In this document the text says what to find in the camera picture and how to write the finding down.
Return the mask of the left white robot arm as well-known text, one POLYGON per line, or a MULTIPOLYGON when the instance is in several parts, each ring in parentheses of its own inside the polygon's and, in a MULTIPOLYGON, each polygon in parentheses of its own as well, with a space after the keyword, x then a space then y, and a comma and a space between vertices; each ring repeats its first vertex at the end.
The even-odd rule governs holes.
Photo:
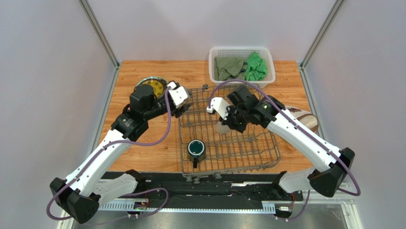
POLYGON ((138 186, 145 178, 129 170, 118 178, 100 183, 100 179, 116 159, 132 145, 155 146, 168 135, 172 116, 180 117, 190 107, 187 89, 177 82, 169 82, 162 96, 154 93, 147 84, 135 86, 129 103, 111 125, 102 142, 89 157, 64 179, 55 178, 50 183, 53 197, 46 207, 46 214, 53 220, 74 219, 88 222, 100 206, 126 195, 143 195, 138 186), (168 115, 164 135, 153 143, 140 143, 138 139, 148 129, 148 122, 161 115, 168 115))

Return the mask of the beige plastic cup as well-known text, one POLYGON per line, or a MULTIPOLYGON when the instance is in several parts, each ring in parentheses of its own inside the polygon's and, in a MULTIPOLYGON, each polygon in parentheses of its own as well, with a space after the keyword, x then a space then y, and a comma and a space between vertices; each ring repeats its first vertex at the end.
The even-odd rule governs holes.
POLYGON ((223 125, 220 121, 216 124, 216 130, 219 134, 224 135, 232 131, 230 127, 227 125, 223 125))

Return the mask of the dark green mug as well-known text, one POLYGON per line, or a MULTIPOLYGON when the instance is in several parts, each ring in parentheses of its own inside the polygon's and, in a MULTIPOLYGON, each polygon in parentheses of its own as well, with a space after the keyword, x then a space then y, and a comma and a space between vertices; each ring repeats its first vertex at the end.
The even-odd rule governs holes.
POLYGON ((202 140, 194 139, 188 143, 187 153, 193 168, 197 168, 199 163, 206 159, 206 145, 202 140))

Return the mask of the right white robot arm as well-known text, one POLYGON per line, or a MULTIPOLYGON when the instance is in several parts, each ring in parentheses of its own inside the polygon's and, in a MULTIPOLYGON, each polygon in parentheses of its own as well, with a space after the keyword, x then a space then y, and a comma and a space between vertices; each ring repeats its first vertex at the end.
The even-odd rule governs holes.
POLYGON ((345 177, 354 177, 350 171, 354 151, 328 143, 302 124, 277 99, 261 89, 258 92, 262 94, 261 99, 241 85, 228 94, 228 100, 212 97, 207 112, 217 112, 222 126, 240 133, 248 124, 260 125, 287 141, 311 162, 310 168, 281 172, 273 182, 277 190, 293 193, 310 189, 328 198, 343 191, 340 185, 345 177))

